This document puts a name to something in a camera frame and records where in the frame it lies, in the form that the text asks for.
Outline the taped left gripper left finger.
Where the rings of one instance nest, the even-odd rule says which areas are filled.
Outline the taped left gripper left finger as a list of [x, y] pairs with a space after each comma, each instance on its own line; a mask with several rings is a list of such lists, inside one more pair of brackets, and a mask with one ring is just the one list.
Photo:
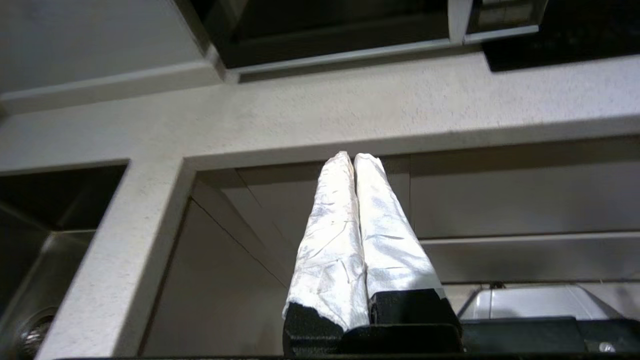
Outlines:
[[286, 357], [334, 354], [370, 325], [355, 171], [347, 152], [323, 165], [282, 310]]

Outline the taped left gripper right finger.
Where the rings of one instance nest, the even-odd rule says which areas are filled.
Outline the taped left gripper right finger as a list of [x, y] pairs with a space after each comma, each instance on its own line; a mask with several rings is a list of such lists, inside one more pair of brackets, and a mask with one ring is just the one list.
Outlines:
[[460, 321], [434, 265], [393, 191], [382, 161], [354, 158], [359, 227], [372, 325], [446, 325]]

